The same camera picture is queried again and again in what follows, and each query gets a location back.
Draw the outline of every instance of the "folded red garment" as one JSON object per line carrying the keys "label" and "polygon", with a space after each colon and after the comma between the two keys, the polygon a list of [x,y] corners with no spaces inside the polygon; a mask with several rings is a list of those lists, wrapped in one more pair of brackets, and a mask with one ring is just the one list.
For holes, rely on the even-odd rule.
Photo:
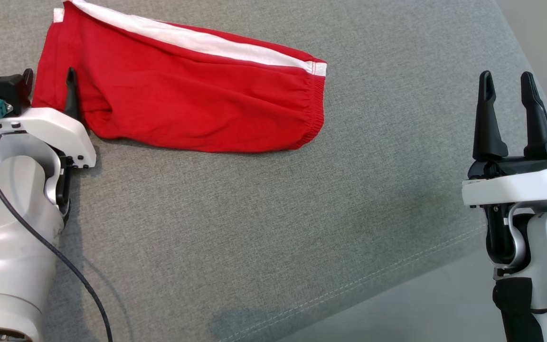
{"label": "folded red garment", "polygon": [[83,116],[101,138],[266,152],[298,149],[321,129],[323,60],[83,0],[64,5],[47,33],[33,106],[63,110],[74,67]]}

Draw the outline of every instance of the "gray floor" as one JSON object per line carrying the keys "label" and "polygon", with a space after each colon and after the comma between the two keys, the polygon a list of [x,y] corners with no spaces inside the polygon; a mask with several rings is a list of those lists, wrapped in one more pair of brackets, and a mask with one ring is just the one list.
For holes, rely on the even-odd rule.
{"label": "gray floor", "polygon": [[492,275],[482,249],[279,342],[503,342]]}

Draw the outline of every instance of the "robotic arm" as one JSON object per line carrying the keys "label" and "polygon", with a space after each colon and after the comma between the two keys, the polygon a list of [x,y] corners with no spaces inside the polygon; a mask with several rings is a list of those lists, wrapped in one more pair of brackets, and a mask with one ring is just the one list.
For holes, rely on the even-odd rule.
{"label": "robotic arm", "polygon": [[[530,72],[521,76],[527,114],[525,156],[508,157],[493,109],[489,71],[480,75],[473,157],[465,205],[483,208],[495,268],[493,300],[508,342],[547,342],[547,114]],[[517,214],[529,208],[534,214]]]}
{"label": "robotic arm", "polygon": [[43,341],[42,313],[57,257],[102,309],[85,278],[56,249],[69,216],[70,170],[96,162],[78,120],[75,72],[69,69],[65,113],[30,108],[32,77],[30,69],[0,77],[0,341]]}

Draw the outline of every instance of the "white trim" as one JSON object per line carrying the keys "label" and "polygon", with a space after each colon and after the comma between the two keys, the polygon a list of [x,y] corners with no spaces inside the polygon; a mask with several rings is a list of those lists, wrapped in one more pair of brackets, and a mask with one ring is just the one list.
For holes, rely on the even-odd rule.
{"label": "white trim", "polygon": [[63,22],[63,19],[65,19],[65,9],[54,9],[52,22]]}
{"label": "white trim", "polygon": [[302,61],[271,48],[236,43],[210,33],[196,32],[188,28],[180,28],[136,15],[126,15],[113,9],[89,4],[84,0],[69,1],[95,19],[163,43],[235,60],[252,61],[280,67],[300,67],[310,74],[326,76],[326,63]]}

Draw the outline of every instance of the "stitching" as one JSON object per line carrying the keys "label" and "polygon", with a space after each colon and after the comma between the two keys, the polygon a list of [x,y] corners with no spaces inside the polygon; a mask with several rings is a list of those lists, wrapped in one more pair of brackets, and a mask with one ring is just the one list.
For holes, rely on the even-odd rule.
{"label": "stitching", "polygon": [[[427,255],[431,255],[431,254],[434,253],[435,251],[432,252],[432,253],[428,253],[427,255],[421,256],[421,257],[419,257],[419,258],[417,258],[417,259],[415,259],[415,260],[411,260],[411,261],[409,261],[409,262],[407,262],[407,263],[405,263],[405,264],[402,264],[402,265],[400,265],[400,266],[397,266],[398,264],[401,264],[402,262],[405,262],[406,260],[409,260],[409,259],[411,259],[411,258],[413,258],[413,257],[422,255],[423,253],[427,253],[428,251],[432,251],[432,249],[436,249],[437,247],[440,247],[440,246],[442,246],[442,245],[444,245],[444,244],[446,244],[446,243],[449,243],[449,242],[451,242],[451,241],[453,241],[453,240],[457,240],[458,238],[461,238],[462,236],[465,236],[465,235],[467,235],[467,234],[470,234],[470,233],[473,233],[473,232],[475,232],[475,231],[478,231],[478,230],[480,230],[482,227],[484,227],[484,225],[483,225],[483,226],[480,226],[480,227],[477,227],[477,228],[475,228],[475,229],[472,229],[472,230],[470,230],[470,231],[467,231],[467,232],[465,232],[465,233],[463,233],[463,234],[461,234],[461,235],[458,235],[458,236],[456,236],[456,237],[454,237],[454,238],[451,238],[451,239],[449,239],[449,240],[447,240],[447,241],[441,242],[441,243],[439,243],[438,245],[436,245],[436,246],[434,246],[434,247],[430,247],[430,248],[428,248],[428,249],[424,249],[423,251],[421,251],[421,252],[419,252],[419,253],[416,253],[416,254],[414,254],[414,255],[412,255],[412,256],[410,256],[410,257],[406,257],[406,258],[404,258],[404,259],[402,259],[402,260],[400,260],[400,261],[398,261],[398,262],[395,262],[395,263],[393,263],[393,264],[391,264],[391,265],[389,265],[389,266],[386,266],[386,267],[381,268],[381,269],[379,269],[379,270],[377,270],[377,271],[374,271],[373,273],[371,273],[371,274],[369,274],[369,275],[365,275],[364,277],[362,277],[362,278],[360,278],[360,279],[358,279],[358,280],[352,281],[352,282],[350,282],[350,283],[347,284],[347,285],[341,286],[340,288],[337,288],[336,290],[332,290],[332,291],[328,292],[327,294],[322,294],[321,296],[319,296],[319,297],[317,297],[317,298],[313,298],[313,299],[310,300],[310,301],[307,301],[307,302],[305,302],[305,303],[303,303],[303,304],[301,304],[301,305],[298,305],[298,306],[296,306],[296,307],[294,307],[294,308],[292,308],[292,309],[290,309],[290,310],[286,310],[286,311],[284,311],[284,312],[281,313],[281,314],[278,314],[278,315],[276,315],[276,316],[274,316],[274,317],[269,318],[268,320],[262,321],[262,322],[260,322],[260,323],[255,324],[255,325],[252,325],[252,327],[249,327],[249,328],[247,328],[247,329],[243,329],[243,331],[234,333],[234,335],[230,335],[230,336],[228,336],[228,337],[226,337],[226,338],[223,338],[222,340],[219,340],[219,341],[217,341],[217,342],[225,342],[226,340],[229,340],[230,338],[234,338],[235,336],[240,335],[241,333],[245,333],[245,332],[247,332],[247,331],[249,331],[249,330],[251,330],[251,329],[254,329],[254,328],[258,327],[259,325],[262,325],[262,324],[264,324],[264,323],[267,323],[267,322],[269,322],[269,321],[271,321],[271,320],[275,320],[276,318],[278,318],[278,317],[280,317],[280,316],[283,316],[284,314],[288,314],[288,313],[291,312],[291,311],[297,310],[297,309],[299,309],[300,307],[303,307],[303,306],[305,306],[305,305],[307,305],[307,304],[313,303],[314,301],[317,301],[317,300],[319,300],[319,299],[322,299],[323,297],[326,297],[326,296],[328,296],[328,295],[334,294],[335,292],[338,292],[338,291],[340,291],[340,290],[343,290],[344,288],[346,288],[346,287],[348,287],[348,286],[352,286],[353,284],[355,284],[355,283],[357,283],[357,282],[360,282],[360,281],[362,281],[363,279],[366,279],[366,278],[368,278],[368,277],[371,277],[371,276],[373,276],[373,275],[376,275],[377,273],[381,273],[381,272],[382,272],[381,275],[378,275],[377,277],[374,277],[374,278],[373,278],[373,279],[377,279],[378,277],[380,277],[380,276],[386,274],[387,272],[390,272],[390,271],[396,270],[396,269],[398,269],[398,268],[401,268],[401,267],[403,267],[403,266],[406,266],[406,265],[410,264],[411,262],[416,262],[416,261],[419,260],[420,258],[423,258],[423,257],[425,257],[425,256],[427,256]],[[469,239],[469,238],[471,238],[472,236],[475,236],[475,235],[476,235],[476,234],[471,234],[471,235],[469,235],[469,236],[466,236],[465,238],[462,238],[461,240],[458,240],[458,241],[456,241],[456,242],[453,242],[453,243],[451,243],[451,244],[445,246],[444,248],[446,248],[446,247],[451,247],[452,245],[454,245],[454,244],[456,244],[456,243],[460,243],[460,242],[462,242],[462,241],[464,241],[464,240],[467,240],[467,239]],[[316,306],[316,305],[319,305],[319,304],[321,304],[321,303],[323,303],[323,302],[325,302],[325,301],[327,301],[327,300],[329,300],[329,299],[332,299],[332,298],[334,298],[334,297],[336,297],[336,296],[339,296],[340,294],[343,294],[343,293],[345,293],[345,292],[347,292],[347,291],[349,291],[349,290],[352,290],[352,289],[354,289],[354,288],[356,288],[356,287],[358,287],[358,286],[360,286],[360,285],[366,284],[366,283],[367,283],[367,282],[362,282],[361,284],[358,284],[358,285],[356,285],[356,286],[353,286],[353,287],[351,287],[351,288],[348,288],[347,290],[345,290],[345,291],[343,291],[343,292],[340,292],[339,294],[335,294],[334,296],[332,296],[332,297],[330,297],[330,298],[324,299],[323,301],[319,301],[319,302],[317,302],[317,303],[314,304],[314,305],[310,305],[310,306],[306,307],[305,309],[301,309],[300,311],[297,311],[297,312],[295,312],[295,313],[293,313],[293,314],[291,314],[291,315],[289,315],[289,316],[286,316],[286,317],[284,317],[284,318],[281,318],[280,320],[277,320],[277,321],[275,321],[275,322],[273,322],[273,323],[271,323],[271,324],[268,324],[268,325],[266,325],[265,327],[261,327],[261,328],[257,329],[256,331],[253,331],[253,332],[251,332],[251,333],[247,333],[247,334],[244,335],[244,336],[240,336],[239,338],[237,338],[236,340],[232,340],[231,342],[236,342],[237,340],[240,340],[241,338],[245,338],[246,336],[251,335],[251,334],[253,334],[253,333],[256,333],[257,331],[260,331],[261,329],[265,329],[265,328],[267,328],[267,327],[269,327],[269,326],[271,326],[271,325],[274,325],[274,324],[276,324],[276,323],[278,323],[278,322],[280,322],[280,321],[282,321],[282,320],[286,320],[286,318],[295,316],[295,314],[298,314],[298,313],[300,313],[300,312],[302,312],[302,311],[304,311],[304,310],[307,310],[307,309],[309,309],[309,308],[311,308],[311,307],[314,307],[314,306]]]}

